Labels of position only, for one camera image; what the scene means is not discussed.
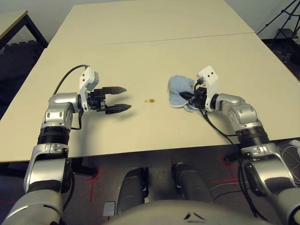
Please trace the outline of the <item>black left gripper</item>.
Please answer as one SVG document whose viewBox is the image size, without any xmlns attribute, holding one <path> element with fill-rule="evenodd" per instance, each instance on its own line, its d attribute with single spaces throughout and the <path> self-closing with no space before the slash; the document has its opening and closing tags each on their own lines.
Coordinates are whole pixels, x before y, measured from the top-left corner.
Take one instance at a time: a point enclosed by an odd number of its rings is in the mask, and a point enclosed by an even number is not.
<svg viewBox="0 0 300 225">
<path fill-rule="evenodd" d="M 121 113 L 131 108 L 131 105 L 127 104 L 116 104 L 107 106 L 105 104 L 105 95 L 121 94 L 127 90 L 123 87 L 104 87 L 101 89 L 94 89 L 88 93 L 87 103 L 91 110 L 97 112 L 105 112 L 106 114 Z"/>
</svg>

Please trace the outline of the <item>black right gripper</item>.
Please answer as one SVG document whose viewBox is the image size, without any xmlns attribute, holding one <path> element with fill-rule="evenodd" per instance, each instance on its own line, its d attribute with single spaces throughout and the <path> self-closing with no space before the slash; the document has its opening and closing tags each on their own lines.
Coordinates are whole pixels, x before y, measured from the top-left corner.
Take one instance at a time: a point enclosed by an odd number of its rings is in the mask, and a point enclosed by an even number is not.
<svg viewBox="0 0 300 225">
<path fill-rule="evenodd" d="M 204 87 L 194 88 L 194 94 L 183 91 L 180 92 L 180 96 L 183 99 L 188 99 L 187 105 L 191 109 L 205 109 L 207 89 Z"/>
</svg>

